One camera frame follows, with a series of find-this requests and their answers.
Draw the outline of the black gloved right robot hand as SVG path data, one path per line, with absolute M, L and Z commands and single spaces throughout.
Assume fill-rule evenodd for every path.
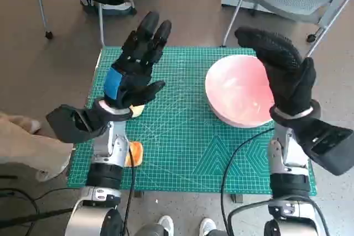
M 239 27 L 235 37 L 242 48 L 256 52 L 267 73 L 275 106 L 289 116 L 311 107 L 316 79 L 314 61 L 302 57 L 293 42 L 279 33 Z

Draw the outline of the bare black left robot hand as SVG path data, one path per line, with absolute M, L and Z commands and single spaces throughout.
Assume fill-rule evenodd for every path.
M 151 83 L 153 66 L 163 55 L 171 28 L 170 20 L 159 23 L 159 14 L 149 12 L 138 28 L 131 31 L 103 85 L 104 100 L 110 107 L 125 109 L 155 99 L 165 82 Z

